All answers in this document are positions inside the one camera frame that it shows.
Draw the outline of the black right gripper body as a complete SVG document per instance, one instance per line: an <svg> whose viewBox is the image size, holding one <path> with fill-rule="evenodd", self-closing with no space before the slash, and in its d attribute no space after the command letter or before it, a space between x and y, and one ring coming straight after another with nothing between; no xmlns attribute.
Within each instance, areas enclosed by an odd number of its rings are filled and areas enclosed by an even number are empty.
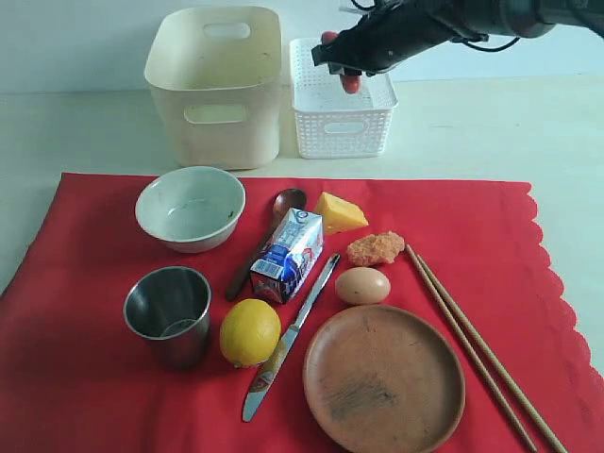
<svg viewBox="0 0 604 453"><path fill-rule="evenodd" d="M344 49L352 58L346 76L374 76L444 42L487 42L463 15L462 1L376 1L347 31Z"/></svg>

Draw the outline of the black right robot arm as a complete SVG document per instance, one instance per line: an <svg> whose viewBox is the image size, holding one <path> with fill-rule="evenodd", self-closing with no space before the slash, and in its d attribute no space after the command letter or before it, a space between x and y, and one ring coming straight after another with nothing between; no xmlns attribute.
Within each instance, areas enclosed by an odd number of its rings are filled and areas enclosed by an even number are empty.
<svg viewBox="0 0 604 453"><path fill-rule="evenodd" d="M375 76L444 42L533 39L556 25L603 35L601 1L376 1L362 11L355 26L312 48L314 65L332 75Z"/></svg>

